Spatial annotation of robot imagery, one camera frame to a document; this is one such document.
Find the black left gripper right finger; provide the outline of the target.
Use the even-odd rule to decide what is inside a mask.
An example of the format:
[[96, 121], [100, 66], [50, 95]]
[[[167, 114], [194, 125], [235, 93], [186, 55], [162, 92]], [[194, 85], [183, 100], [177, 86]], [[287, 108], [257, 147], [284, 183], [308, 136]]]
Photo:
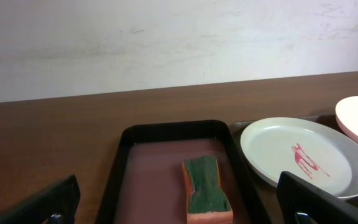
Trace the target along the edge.
[[358, 208], [288, 171], [280, 174], [277, 198], [285, 223], [358, 224]]

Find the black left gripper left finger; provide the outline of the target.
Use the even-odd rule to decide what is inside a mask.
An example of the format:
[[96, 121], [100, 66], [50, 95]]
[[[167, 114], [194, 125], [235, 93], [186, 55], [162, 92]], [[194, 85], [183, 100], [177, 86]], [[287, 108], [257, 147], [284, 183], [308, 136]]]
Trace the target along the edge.
[[80, 196], [76, 176], [69, 175], [1, 211], [0, 224], [74, 223]]

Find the white plate with red stain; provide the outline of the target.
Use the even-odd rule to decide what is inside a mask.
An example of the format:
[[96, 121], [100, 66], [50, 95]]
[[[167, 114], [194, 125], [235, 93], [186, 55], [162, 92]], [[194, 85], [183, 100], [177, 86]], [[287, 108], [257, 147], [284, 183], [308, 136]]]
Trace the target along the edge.
[[274, 187], [288, 171], [337, 198], [358, 196], [358, 144], [333, 128], [266, 118], [243, 130], [240, 145], [252, 170]]

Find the green and orange sponge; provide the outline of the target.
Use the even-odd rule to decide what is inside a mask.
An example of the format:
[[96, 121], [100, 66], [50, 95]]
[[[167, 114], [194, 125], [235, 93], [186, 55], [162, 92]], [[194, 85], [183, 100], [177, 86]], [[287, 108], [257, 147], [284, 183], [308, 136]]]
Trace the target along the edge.
[[232, 223], [234, 212], [221, 185], [217, 159], [213, 156], [186, 159], [181, 169], [187, 224]]

